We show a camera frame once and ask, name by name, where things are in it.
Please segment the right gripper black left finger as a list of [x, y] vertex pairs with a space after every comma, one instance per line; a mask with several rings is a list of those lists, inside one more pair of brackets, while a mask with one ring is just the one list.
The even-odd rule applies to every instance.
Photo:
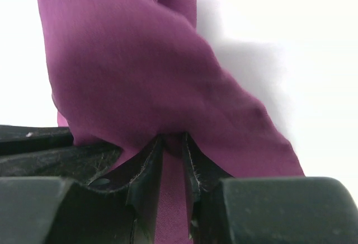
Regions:
[[90, 184], [1, 176], [1, 242], [153, 243], [162, 153], [156, 137]]

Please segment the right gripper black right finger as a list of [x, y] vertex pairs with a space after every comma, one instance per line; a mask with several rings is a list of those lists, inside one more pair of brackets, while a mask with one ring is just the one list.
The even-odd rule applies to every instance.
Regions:
[[357, 242], [357, 206], [329, 177], [236, 179], [182, 141], [189, 237], [194, 243]]

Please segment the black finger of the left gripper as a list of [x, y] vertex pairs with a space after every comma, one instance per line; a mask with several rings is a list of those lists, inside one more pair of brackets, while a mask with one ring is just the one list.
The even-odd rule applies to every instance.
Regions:
[[1, 126], [1, 176], [59, 176], [90, 184], [122, 153], [106, 142], [75, 146], [69, 128]]

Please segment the purple cloth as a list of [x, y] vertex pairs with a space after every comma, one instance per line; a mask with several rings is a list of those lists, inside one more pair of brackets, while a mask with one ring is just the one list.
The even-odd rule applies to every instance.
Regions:
[[181, 134], [234, 177], [301, 176], [265, 107], [196, 31], [196, 0], [37, 0], [59, 125], [123, 161], [166, 135], [155, 243], [189, 243]]

